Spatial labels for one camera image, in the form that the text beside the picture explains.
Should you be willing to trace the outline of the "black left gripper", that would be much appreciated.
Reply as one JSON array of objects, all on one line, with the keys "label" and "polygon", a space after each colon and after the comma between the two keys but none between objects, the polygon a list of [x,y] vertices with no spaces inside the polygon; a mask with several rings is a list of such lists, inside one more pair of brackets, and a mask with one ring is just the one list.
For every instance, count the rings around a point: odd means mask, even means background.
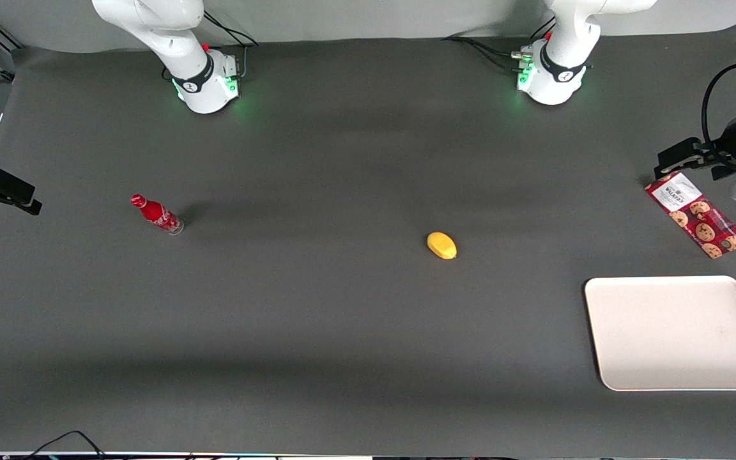
[{"label": "black left gripper", "polygon": [[700,139],[686,139],[657,155],[658,165],[654,168],[655,180],[662,180],[682,170],[712,168],[712,179],[723,180],[736,174],[736,118],[728,122],[717,139],[708,131],[707,111],[704,111],[704,139],[710,153],[704,154]]}]

